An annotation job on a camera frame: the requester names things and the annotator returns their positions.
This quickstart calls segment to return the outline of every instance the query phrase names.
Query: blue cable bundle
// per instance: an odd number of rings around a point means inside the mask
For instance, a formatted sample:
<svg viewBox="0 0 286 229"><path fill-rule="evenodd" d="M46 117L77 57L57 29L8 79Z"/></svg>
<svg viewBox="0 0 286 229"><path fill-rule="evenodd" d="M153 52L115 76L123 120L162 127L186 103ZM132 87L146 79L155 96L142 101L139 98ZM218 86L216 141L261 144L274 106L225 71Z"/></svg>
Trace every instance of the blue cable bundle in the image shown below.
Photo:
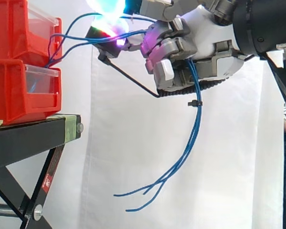
<svg viewBox="0 0 286 229"><path fill-rule="evenodd" d="M96 44L96 43L105 43L105 42L112 42L112 41L116 41L116 40L119 40L119 39L123 39L123 38L127 38L127 37L131 37L131 36L134 36L134 35L137 35L137 34L142 34L142 33L146 33L145 30L140 30L140 31L134 31L134 32L130 32L130 33L125 33L125 34L122 34L120 36L117 36L117 37L110 37L110 38L100 38L100 39L88 39L88 38L79 38L79 37L72 37L72 36L68 36L68 34L70 33L72 27L74 26L74 24L80 20L81 18L84 18L84 17L88 17L88 16L97 16L97 15L100 15L99 13L86 13L86 14L83 14L79 17L77 17L71 24L70 26L68 27L67 29L67 32L65 35L63 34L54 34L50 37L50 42L49 42L49 46L48 46L48 55L49 55L49 63L45 66L46 68L49 68L52 64L55 64L55 63L58 63L59 61L61 61L63 58L65 58L73 49L77 48L77 47L80 47L80 46L83 46L83 45L89 45L89 44ZM156 21L154 20L151 20L151 19L148 19L148 18L140 18L140 17L128 17L128 16L123 16L121 17L123 19L131 19L131 20L137 20L137 21L148 21L148 22L151 22L151 23L155 23ZM61 41L60 45L58 46L57 50L55 51L55 53L51 56L50 54L50 48L51 48L51 42L52 42L52 39L53 37L55 36L61 36L63 37L63 40ZM80 44L77 44L77 45L74 45L73 47L71 47L65 54L63 57L57 59L57 60L54 60L54 57L56 56L56 54L58 53L58 51L61 49L63 43L65 42L66 38L69 38L69 39L73 39L73 40L79 40L79 41L87 41L86 43L80 43Z"/></svg>
<svg viewBox="0 0 286 229"><path fill-rule="evenodd" d="M194 83L195 83L195 88L196 88L196 94L197 94L197 100L201 101L201 90L200 90L200 85L199 85L199 81L198 81L198 74L197 74L197 70L196 67L194 65L194 62L192 59L188 59L186 60L192 76L194 78ZM136 212L136 211L140 211L143 208L147 207L148 205L150 205L159 195L161 189L163 188L164 184L167 182L167 180L169 178L171 178L180 168L181 166L185 163L185 161L187 160L187 158L189 157L193 146L195 144L195 141L197 139L198 136L198 132L199 132L199 128L200 128L200 123L201 123L201 116L202 116L202 107L198 106L198 111L197 111L197 116L196 116L196 121L195 124L193 126L191 135L190 135L190 139L188 141L188 144L185 148L184 153L182 154L182 156L179 158L179 160L166 172L164 173L156 182L154 182L153 184L150 184L148 186L144 186L142 188L139 188L135 191L129 192L129 193L125 193L125 194L120 194L120 195L114 195L115 197L125 197L125 196L129 196L132 195L134 193L140 192L145 190L145 192L143 193L143 195L147 194L153 187L160 185L158 191L156 192L156 194L154 195L154 197L148 201L146 204L144 204L142 207L140 208L136 208L136 209L128 209L126 210L127 212Z"/></svg>

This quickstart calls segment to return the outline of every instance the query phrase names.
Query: red plastic drawer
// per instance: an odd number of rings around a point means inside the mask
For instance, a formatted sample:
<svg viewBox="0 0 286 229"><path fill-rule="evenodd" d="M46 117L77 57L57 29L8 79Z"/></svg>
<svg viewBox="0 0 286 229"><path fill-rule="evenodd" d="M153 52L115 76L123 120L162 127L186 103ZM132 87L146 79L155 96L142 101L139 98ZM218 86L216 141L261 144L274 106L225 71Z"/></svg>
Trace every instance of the red plastic drawer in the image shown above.
<svg viewBox="0 0 286 229"><path fill-rule="evenodd" d="M61 71L0 60L0 123L43 120L61 110Z"/></svg>
<svg viewBox="0 0 286 229"><path fill-rule="evenodd" d="M0 59L20 59L44 67L48 61L50 36L61 33L61 20L28 6L27 0L0 0ZM51 53L61 37L55 37ZM61 50L56 58L61 57Z"/></svg>

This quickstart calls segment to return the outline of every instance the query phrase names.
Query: white backdrop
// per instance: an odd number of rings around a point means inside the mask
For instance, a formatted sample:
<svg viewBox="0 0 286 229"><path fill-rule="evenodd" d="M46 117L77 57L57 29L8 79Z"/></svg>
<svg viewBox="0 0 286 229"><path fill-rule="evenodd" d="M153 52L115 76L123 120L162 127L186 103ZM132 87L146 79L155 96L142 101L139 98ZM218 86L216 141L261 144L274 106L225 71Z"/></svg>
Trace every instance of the white backdrop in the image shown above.
<svg viewBox="0 0 286 229"><path fill-rule="evenodd" d="M85 0L30 1L61 17L64 30L90 11ZM83 19L72 34L84 36L90 23ZM152 205L126 213L151 196L113 194L154 182L179 158L195 119L195 109L187 107L194 95L154 99L97 55L82 47L60 64L63 112L81 114L86 129L66 146L45 204L54 229L282 228L283 105L263 62L251 60L202 93L201 130L188 161ZM139 53L123 53L114 62L154 89ZM44 159L10 167L28 194ZM15 228L12 221L2 223L0 229Z"/></svg>

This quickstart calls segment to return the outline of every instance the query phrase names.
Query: black metal stand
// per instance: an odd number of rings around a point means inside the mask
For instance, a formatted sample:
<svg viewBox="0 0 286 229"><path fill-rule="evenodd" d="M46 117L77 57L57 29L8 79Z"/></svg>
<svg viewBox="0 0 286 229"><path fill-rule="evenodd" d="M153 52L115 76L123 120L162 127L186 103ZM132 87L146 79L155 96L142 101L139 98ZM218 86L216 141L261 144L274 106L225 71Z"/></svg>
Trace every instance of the black metal stand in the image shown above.
<svg viewBox="0 0 286 229"><path fill-rule="evenodd" d="M42 209L60 161L64 145L81 137L79 115L57 115L48 120L0 127L0 216L17 217L20 229L51 229ZM6 166L50 150L31 198Z"/></svg>

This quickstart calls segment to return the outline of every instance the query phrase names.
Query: glowing light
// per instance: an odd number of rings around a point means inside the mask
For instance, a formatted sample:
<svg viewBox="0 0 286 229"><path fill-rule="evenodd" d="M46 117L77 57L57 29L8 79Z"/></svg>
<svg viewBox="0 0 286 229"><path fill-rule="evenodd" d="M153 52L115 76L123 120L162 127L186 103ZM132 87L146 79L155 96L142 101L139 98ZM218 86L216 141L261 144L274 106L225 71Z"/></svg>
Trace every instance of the glowing light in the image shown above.
<svg viewBox="0 0 286 229"><path fill-rule="evenodd" d="M125 45L125 40L124 39L123 40L117 40L116 44L119 46L123 46L123 45Z"/></svg>
<svg viewBox="0 0 286 229"><path fill-rule="evenodd" d="M116 37L118 35L128 33L129 25L125 19L118 19L114 24L111 21L107 21L106 17L98 16L92 22L92 26L103 31L111 37ZM125 45L126 39L117 40L116 43L119 46Z"/></svg>
<svg viewBox="0 0 286 229"><path fill-rule="evenodd" d="M87 0L89 6L103 16L96 17L92 26L111 37L129 32L129 26L120 19L126 7L125 0ZM125 45L126 39L117 40L119 46Z"/></svg>
<svg viewBox="0 0 286 229"><path fill-rule="evenodd" d="M121 17L126 7L125 0L87 0L87 3L111 22Z"/></svg>

